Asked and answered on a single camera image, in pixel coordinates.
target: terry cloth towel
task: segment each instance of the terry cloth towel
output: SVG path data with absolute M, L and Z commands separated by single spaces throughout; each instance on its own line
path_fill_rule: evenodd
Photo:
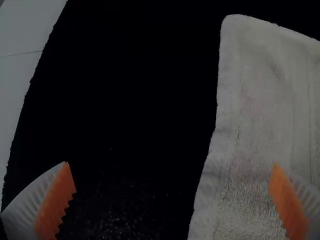
M 273 163 L 320 186 L 320 42 L 266 21 L 221 27 L 216 127 L 189 240 L 286 239 Z

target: white surface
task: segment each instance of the white surface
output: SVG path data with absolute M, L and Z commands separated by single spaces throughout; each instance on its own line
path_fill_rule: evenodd
M 66 0 L 5 0 L 0 7 L 0 204 L 30 80 Z
M 5 0 L 0 7 L 0 57 L 43 50 L 66 0 Z
M 285 239 L 273 162 L 320 186 L 320 42 L 255 18 L 221 27 L 216 128 L 189 240 Z

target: black fabric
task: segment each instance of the black fabric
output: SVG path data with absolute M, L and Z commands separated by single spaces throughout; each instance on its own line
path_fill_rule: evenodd
M 223 18 L 319 36 L 293 17 L 223 9 L 69 0 L 25 97 L 1 209 L 68 161 L 77 194 L 58 240 L 186 240 L 215 128 Z

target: white tile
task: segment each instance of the white tile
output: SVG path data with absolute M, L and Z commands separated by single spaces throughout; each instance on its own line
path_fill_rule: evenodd
M 5 0 L 0 7 L 0 57 L 42 50 L 66 0 Z

